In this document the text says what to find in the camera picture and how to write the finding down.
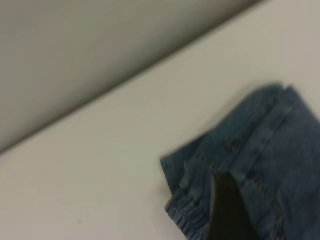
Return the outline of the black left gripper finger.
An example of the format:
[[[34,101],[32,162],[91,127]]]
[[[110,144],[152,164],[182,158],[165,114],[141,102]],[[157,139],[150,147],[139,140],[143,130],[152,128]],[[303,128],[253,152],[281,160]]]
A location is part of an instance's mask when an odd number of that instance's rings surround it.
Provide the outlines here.
[[[236,180],[228,172],[214,175],[214,200],[208,240],[258,240]]]

